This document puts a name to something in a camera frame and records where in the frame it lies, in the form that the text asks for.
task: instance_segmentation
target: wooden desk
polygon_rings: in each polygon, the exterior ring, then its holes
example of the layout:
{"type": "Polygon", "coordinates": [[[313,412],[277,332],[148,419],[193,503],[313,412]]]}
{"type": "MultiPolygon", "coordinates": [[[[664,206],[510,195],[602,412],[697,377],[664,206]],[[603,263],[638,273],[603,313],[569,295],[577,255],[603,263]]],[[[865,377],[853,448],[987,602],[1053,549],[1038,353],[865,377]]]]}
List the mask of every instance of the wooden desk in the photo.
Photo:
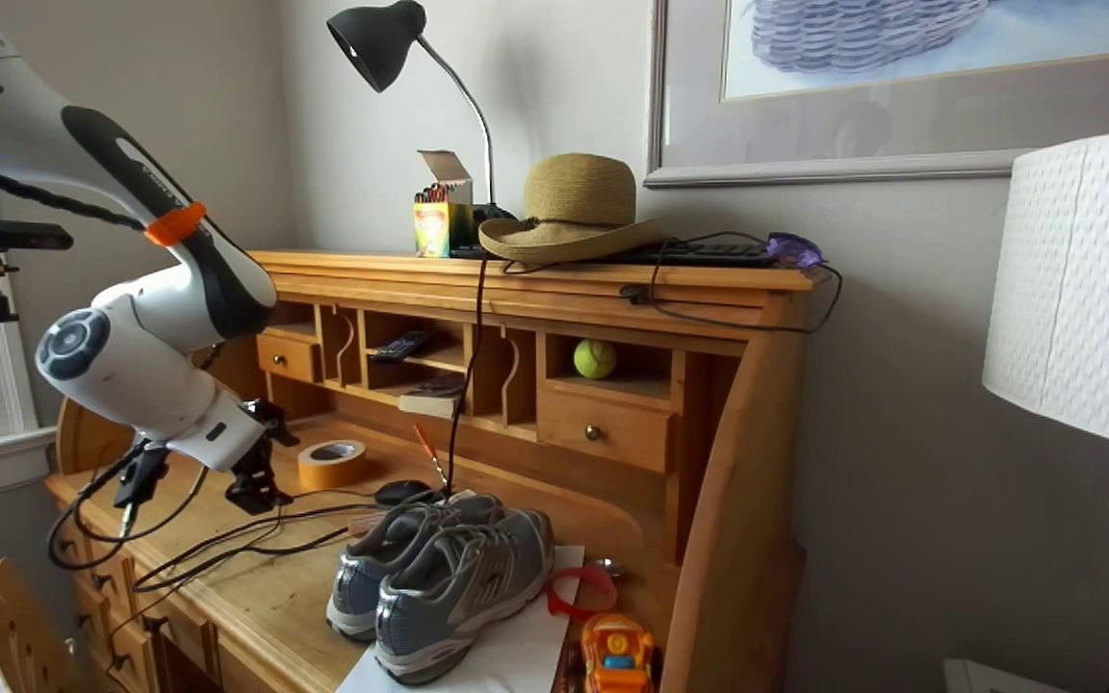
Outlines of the wooden desk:
{"type": "MultiPolygon", "coordinates": [[[[458,351],[419,362],[419,373],[467,368],[468,347],[485,353],[460,415],[460,489],[543,507],[561,543],[620,559],[630,575],[620,609],[652,623],[664,645],[663,690],[780,690],[802,578],[788,477],[804,336],[772,327],[804,318],[811,277],[648,265],[517,277],[491,265],[478,332],[478,263],[256,258],[286,304],[256,336],[250,373],[263,373],[286,412],[299,412],[294,428],[304,442],[360,439],[376,460],[376,477],[360,489],[382,477],[431,477],[395,412],[395,394],[413,380],[373,368],[368,353],[395,327],[442,327],[458,351]],[[663,313],[620,300],[625,285],[652,285],[663,313]],[[603,386],[577,380],[564,365],[577,338],[611,338],[629,368],[603,386]],[[603,415],[608,442],[648,433],[653,448],[602,448],[594,415],[603,415]]],[[[114,442],[77,433],[86,419],[77,409],[61,415],[61,457],[100,466],[114,442]]],[[[174,466],[147,516],[164,516],[188,473],[174,466]]],[[[294,489],[294,449],[277,455],[277,473],[294,489]]],[[[70,503],[77,477],[52,477],[50,489],[70,503]]],[[[347,492],[354,489],[304,498],[296,507],[335,503],[347,492]]],[[[104,499],[88,521],[114,527],[104,499]]],[[[236,559],[164,602],[175,609],[152,620],[161,628],[147,628],[148,620],[136,620],[138,631],[114,628],[122,617],[152,613],[148,595],[132,589],[138,564],[161,564],[237,521],[204,489],[174,527],[132,543],[127,562],[77,578],[91,640],[106,644],[104,668],[138,682],[136,690],[164,682],[193,690],[188,668],[223,690],[335,690],[358,657],[358,645],[323,623],[347,540],[294,559],[236,559]]],[[[294,523],[277,543],[365,523],[365,513],[342,513],[294,523]]]]}
{"type": "MultiPolygon", "coordinates": [[[[286,513],[306,513],[306,507],[329,507],[329,503],[360,503],[360,492],[382,486],[383,477],[427,477],[431,468],[419,460],[415,442],[376,433],[368,428],[354,428],[329,415],[313,415],[296,424],[296,433],[304,442],[317,439],[360,439],[368,457],[368,477],[360,486],[347,486],[340,492],[313,492],[296,498],[286,513]]],[[[294,457],[299,448],[277,449],[277,482],[281,489],[296,489],[294,482],[294,457]]],[[[138,527],[148,527],[152,521],[169,516],[183,489],[193,486],[195,466],[174,460],[169,477],[161,482],[159,498],[141,507],[138,527]]],[[[77,489],[86,486],[86,473],[61,473],[50,477],[50,492],[70,503],[77,489]]],[[[247,523],[236,503],[223,499],[223,473],[213,473],[201,498],[159,534],[147,534],[132,543],[122,555],[132,575],[147,575],[148,564],[161,564],[175,559],[182,549],[204,543],[206,534],[220,534],[225,527],[247,523]]],[[[561,486],[500,473],[498,466],[481,466],[472,457],[460,457],[460,489],[504,498],[517,507],[543,507],[559,516],[553,530],[559,543],[594,548],[594,555],[620,559],[630,578],[625,582],[625,605],[638,613],[643,620],[664,628],[670,620],[670,589],[679,578],[679,564],[664,562],[653,548],[657,540],[648,527],[657,527],[663,507],[620,507],[603,499],[569,498],[561,486]]],[[[91,527],[113,530],[118,523],[118,513],[113,507],[113,489],[104,489],[91,503],[86,503],[86,516],[91,527]]],[[[213,682],[223,682],[223,690],[243,690],[247,682],[256,682],[263,690],[335,690],[342,675],[358,662],[358,645],[340,640],[323,623],[323,602],[335,578],[340,549],[360,534],[382,513],[376,507],[347,507],[335,516],[317,521],[286,521],[286,530],[268,540],[268,548],[294,548],[304,540],[317,540],[323,530],[347,527],[347,534],[286,559],[263,559],[263,555],[236,555],[223,564],[195,575],[175,595],[164,593],[136,593],[114,582],[122,562],[113,562],[104,571],[80,575],[77,585],[88,585],[100,593],[95,609],[106,613],[106,628],[132,623],[138,613],[152,613],[148,605],[175,605],[188,623],[164,623],[161,634],[174,640],[174,631],[204,628],[204,644],[183,645],[183,657],[193,657],[195,668],[206,668],[213,682]]],[[[159,662],[161,652],[147,652],[152,662],[152,690],[183,690],[174,679],[174,662],[159,662]]]]}

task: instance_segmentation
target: picture frame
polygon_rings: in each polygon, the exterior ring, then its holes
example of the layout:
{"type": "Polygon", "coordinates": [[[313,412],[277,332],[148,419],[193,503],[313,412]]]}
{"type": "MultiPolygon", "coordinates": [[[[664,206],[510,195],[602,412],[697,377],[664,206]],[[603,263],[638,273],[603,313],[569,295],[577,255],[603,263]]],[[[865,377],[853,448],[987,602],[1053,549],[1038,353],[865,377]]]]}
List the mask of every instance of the picture frame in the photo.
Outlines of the picture frame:
{"type": "Polygon", "coordinates": [[[732,0],[653,0],[652,188],[1006,177],[1109,129],[1109,54],[724,101],[732,0]]]}

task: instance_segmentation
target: framed picture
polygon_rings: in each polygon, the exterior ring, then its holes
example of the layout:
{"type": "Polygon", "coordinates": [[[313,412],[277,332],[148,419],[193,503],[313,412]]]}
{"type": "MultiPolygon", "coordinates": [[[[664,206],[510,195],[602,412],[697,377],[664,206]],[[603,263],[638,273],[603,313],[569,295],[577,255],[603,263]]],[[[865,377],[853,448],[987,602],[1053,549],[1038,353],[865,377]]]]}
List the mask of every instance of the framed picture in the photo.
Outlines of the framed picture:
{"type": "Polygon", "coordinates": [[[1109,129],[1109,0],[653,0],[648,184],[999,177],[1109,129]]]}

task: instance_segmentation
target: sneaker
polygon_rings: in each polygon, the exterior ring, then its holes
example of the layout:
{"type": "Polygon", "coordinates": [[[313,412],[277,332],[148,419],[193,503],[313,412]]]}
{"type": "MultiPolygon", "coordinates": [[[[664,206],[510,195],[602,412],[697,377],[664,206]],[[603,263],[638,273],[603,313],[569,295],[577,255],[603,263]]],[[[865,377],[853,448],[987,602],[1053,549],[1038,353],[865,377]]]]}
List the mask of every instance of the sneaker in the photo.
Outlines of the sneaker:
{"type": "Polygon", "coordinates": [[[490,623],[528,609],[546,582],[552,521],[543,513],[439,530],[376,589],[376,666],[399,685],[427,685],[453,668],[490,623]]]}
{"type": "Polygon", "coordinates": [[[498,523],[498,498],[406,499],[392,507],[360,543],[347,548],[335,564],[328,623],[349,644],[373,640],[373,605],[383,575],[403,571],[439,527],[498,523]]]}

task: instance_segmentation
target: tennis ball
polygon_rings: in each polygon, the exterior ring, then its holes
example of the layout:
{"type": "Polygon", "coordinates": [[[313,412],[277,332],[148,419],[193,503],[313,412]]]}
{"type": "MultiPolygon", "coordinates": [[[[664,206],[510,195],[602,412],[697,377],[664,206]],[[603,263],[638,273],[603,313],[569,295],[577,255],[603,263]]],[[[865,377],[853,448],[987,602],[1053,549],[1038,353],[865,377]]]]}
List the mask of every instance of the tennis ball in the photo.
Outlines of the tennis ball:
{"type": "Polygon", "coordinates": [[[573,368],[589,380],[603,380],[616,368],[616,347],[581,338],[577,351],[569,353],[573,368]]]}

